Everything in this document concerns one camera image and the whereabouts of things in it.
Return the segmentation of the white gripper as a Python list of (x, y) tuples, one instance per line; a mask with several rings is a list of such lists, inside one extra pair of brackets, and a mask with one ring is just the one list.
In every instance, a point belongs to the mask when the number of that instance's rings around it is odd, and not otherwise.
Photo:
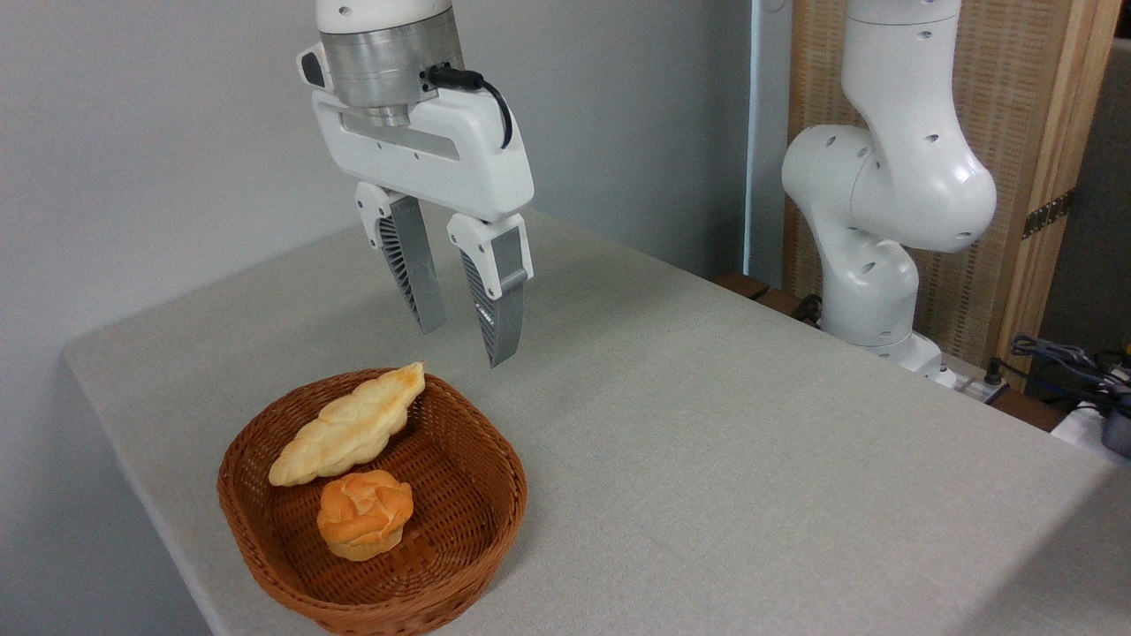
[(362, 181), (355, 201), (368, 241), (383, 253), (424, 334), (444, 325), (447, 313), (416, 198), (461, 213), (447, 233), (460, 250), (490, 366), (501, 366), (520, 345), (524, 284), (534, 276), (524, 218), (509, 216), (534, 196), (517, 122), (501, 148), (497, 97), (440, 89), (409, 109), (409, 124), (375, 124), (335, 96), (322, 45), (303, 51), (297, 66), (314, 89), (316, 121), (334, 162)]

